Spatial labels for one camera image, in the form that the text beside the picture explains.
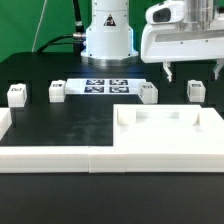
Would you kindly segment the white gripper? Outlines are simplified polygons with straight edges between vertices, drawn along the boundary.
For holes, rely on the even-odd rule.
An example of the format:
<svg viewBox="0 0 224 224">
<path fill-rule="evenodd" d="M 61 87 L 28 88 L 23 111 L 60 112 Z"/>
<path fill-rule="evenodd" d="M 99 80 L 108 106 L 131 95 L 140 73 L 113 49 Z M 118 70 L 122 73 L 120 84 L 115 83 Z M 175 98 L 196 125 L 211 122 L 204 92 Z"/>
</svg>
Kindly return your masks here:
<svg viewBox="0 0 224 224">
<path fill-rule="evenodd" d="M 224 67 L 224 12 L 219 0 L 164 0 L 147 9 L 141 59 L 163 62 L 169 82 L 171 62 L 217 59 L 214 78 Z"/>
</svg>

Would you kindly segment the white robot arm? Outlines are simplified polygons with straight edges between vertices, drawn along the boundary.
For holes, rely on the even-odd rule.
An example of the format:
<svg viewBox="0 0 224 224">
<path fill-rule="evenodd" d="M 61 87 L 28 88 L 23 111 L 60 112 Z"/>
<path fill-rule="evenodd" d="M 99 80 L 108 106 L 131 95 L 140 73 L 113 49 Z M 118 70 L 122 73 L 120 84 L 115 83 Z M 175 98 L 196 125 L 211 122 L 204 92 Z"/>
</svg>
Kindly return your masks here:
<svg viewBox="0 0 224 224">
<path fill-rule="evenodd" d="M 218 0 L 163 0 L 149 7 L 139 51 L 128 9 L 129 0 L 92 0 L 84 62 L 107 66 L 140 58 L 161 63 L 168 78 L 173 62 L 215 60 L 215 75 L 224 68 L 224 9 Z"/>
</svg>

